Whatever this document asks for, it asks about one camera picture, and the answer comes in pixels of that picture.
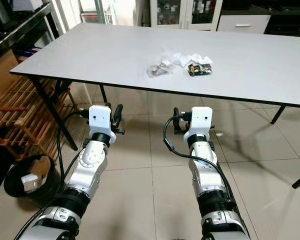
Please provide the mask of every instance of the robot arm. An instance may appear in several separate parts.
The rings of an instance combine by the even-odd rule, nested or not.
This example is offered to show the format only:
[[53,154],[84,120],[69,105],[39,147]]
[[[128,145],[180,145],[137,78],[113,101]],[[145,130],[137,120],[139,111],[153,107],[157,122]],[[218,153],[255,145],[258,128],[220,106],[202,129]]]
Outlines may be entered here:
[[[219,167],[212,144],[209,143],[212,109],[210,107],[193,107],[191,112],[181,115],[189,121],[188,131],[183,140],[188,145],[190,155],[208,160]],[[201,213],[203,240],[249,240],[249,234],[227,180],[206,161],[189,159],[192,172],[192,185]]]
[[111,120],[111,109],[94,105],[89,108],[90,141],[77,160],[62,193],[45,209],[21,240],[74,240],[79,233],[81,218],[93,199],[100,176],[107,166],[108,149],[116,141],[115,133],[121,120],[120,104]]

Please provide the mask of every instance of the drawer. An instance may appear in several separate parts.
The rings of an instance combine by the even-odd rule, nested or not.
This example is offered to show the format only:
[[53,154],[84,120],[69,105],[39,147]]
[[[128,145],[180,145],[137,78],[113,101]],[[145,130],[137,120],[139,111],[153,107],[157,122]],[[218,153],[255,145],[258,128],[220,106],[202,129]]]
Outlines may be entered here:
[[222,15],[218,31],[263,34],[270,15]]

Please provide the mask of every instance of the table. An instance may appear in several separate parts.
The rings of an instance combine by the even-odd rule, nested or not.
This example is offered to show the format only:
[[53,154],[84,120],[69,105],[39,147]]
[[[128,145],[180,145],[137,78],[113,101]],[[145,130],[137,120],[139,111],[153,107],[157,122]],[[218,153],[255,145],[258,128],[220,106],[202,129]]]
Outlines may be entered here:
[[[208,56],[213,74],[149,78],[163,52]],[[10,71],[28,76],[73,149],[39,78],[300,108],[300,37],[81,23]],[[103,99],[107,101],[104,90]]]

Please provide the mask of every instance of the drawer handle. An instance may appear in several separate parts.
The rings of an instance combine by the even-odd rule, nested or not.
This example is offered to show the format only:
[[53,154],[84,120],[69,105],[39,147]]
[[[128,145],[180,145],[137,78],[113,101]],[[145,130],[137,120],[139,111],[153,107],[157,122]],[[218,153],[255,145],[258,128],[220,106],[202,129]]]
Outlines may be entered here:
[[247,27],[251,27],[251,24],[236,24],[235,25],[237,28],[247,28]]

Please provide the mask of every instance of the glass cabinet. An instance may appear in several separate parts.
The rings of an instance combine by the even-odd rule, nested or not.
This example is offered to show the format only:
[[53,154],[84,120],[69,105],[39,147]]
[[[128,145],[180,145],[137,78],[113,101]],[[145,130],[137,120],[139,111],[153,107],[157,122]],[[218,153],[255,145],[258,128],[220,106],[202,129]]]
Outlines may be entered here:
[[151,0],[151,26],[215,31],[222,0]]

